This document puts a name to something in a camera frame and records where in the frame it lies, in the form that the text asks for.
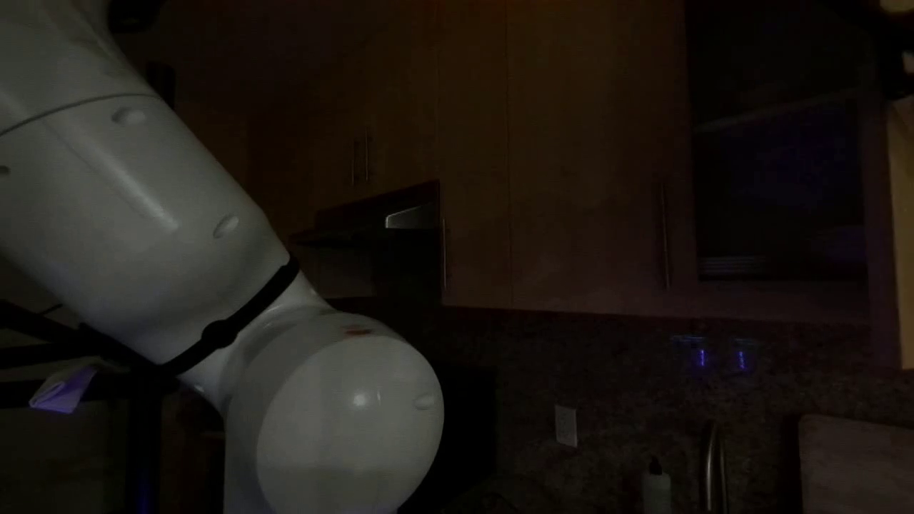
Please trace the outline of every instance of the wall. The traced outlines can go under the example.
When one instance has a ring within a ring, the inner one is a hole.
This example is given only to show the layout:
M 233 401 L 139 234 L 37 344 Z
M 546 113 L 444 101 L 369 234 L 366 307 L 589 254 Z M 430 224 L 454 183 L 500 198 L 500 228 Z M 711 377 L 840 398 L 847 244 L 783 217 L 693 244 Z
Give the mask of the wall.
M 497 477 L 449 513 L 636 513 L 636 480 L 656 454 L 677 513 L 699 513 L 704 424 L 729 450 L 730 513 L 799 513 L 797 421 L 840 415 L 914 427 L 914 380 L 871 365 L 869 326 L 373 313 L 427 358 L 482 365 L 497 380 Z M 697 371 L 673 335 L 707 341 Z M 737 375 L 730 341 L 750 350 Z M 580 411 L 580 450 L 552 444 L 552 407 Z

